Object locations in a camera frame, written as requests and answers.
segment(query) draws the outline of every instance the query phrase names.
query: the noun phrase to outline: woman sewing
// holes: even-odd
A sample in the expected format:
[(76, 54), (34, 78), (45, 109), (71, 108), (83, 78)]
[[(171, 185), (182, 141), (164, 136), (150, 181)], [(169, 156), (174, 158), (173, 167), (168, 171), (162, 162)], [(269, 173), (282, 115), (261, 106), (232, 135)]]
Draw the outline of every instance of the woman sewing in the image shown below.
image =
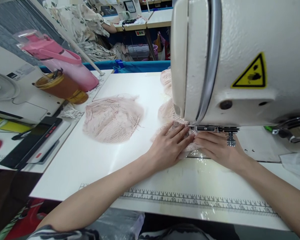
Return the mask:
[[(224, 134), (201, 132), (184, 139), (188, 127), (181, 125), (167, 134), (171, 126), (172, 123), (162, 130), (147, 153), (74, 193), (58, 205), (42, 220), (29, 239), (98, 239), (97, 229), (93, 231), (86, 227), (96, 221), (128, 188), (156, 172), (177, 164), (180, 161), (177, 156), (191, 142), (203, 146), (201, 150), (208, 157), (247, 181), (300, 237), (300, 191), (298, 189), (247, 156), (239, 142), (236, 147), (227, 146)], [(211, 237), (239, 239), (235, 232), (226, 237), (218, 237), (217, 234), (208, 235), (208, 231), (194, 224), (170, 226), (161, 229), (160, 232), (141, 234), (139, 239), (207, 240), (212, 239)]]
[(85, 4), (57, 3), (56, 0), (44, 0), (42, 5), (92, 61), (133, 61), (122, 43), (116, 43), (110, 50), (98, 44), (98, 35), (109, 37), (110, 33), (117, 32), (115, 26), (99, 13)]

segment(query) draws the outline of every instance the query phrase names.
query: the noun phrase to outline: patterned sleeve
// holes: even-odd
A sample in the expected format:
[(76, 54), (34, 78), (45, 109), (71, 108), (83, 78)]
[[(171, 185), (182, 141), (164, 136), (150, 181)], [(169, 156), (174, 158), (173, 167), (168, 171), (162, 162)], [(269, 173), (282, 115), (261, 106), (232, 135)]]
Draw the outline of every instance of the patterned sleeve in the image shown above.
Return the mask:
[(98, 240), (99, 233), (91, 230), (76, 230), (71, 232), (57, 232), (50, 225), (43, 226), (33, 232), (27, 240), (62, 239), (62, 240)]
[(81, 5), (81, 14), (88, 27), (96, 34), (109, 37), (110, 34), (101, 26), (103, 23), (110, 25), (110, 22), (104, 19), (99, 13), (95, 13), (85, 4)]

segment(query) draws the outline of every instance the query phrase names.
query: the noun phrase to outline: hand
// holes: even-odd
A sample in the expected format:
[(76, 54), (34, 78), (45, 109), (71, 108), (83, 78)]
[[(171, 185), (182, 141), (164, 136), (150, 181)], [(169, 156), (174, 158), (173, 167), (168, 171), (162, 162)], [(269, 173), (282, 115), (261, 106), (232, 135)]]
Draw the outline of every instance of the hand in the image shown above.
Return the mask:
[(173, 122), (158, 134), (149, 151), (144, 155), (154, 172), (162, 171), (178, 163), (180, 161), (177, 159), (178, 155), (193, 142), (194, 134), (183, 139), (189, 130), (188, 126), (180, 125), (167, 134), (172, 125)]
[(234, 135), (234, 138), (236, 146), (229, 147), (225, 133), (200, 132), (194, 142), (203, 147), (201, 150), (209, 158), (236, 172), (249, 156), (244, 153), (237, 136)]

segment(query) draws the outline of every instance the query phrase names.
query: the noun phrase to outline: measuring ruler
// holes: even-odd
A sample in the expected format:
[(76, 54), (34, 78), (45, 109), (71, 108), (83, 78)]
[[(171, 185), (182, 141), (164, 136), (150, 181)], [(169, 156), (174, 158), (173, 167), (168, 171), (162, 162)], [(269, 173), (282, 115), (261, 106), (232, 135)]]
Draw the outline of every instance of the measuring ruler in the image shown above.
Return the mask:
[[(89, 184), (82, 183), (79, 187), (79, 190), (87, 185)], [(124, 192), (119, 199), (280, 218), (267, 202), (247, 199), (234, 199), (222, 196), (207, 196), (191, 193), (130, 188)]]

